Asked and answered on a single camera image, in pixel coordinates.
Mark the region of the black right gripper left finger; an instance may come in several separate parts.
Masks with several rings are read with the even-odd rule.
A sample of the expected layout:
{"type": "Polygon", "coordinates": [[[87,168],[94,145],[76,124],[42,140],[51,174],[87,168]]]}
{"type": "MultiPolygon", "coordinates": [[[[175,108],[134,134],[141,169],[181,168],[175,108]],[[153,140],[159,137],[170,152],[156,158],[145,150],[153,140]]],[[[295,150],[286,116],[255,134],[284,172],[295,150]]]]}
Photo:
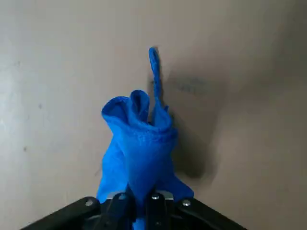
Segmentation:
{"type": "Polygon", "coordinates": [[[24,230],[131,230],[136,204],[131,194],[119,192],[100,203],[87,196],[25,227],[24,230]]]}

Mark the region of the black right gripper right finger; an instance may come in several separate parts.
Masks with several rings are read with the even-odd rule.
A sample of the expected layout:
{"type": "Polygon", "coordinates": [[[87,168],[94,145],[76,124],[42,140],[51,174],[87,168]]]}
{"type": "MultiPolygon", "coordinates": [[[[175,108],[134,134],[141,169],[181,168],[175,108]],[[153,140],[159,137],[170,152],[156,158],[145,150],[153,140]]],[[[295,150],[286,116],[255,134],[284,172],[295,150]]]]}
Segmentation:
{"type": "Polygon", "coordinates": [[[243,226],[195,198],[175,202],[170,192],[156,190],[145,202],[146,230],[245,230],[243,226]]]}

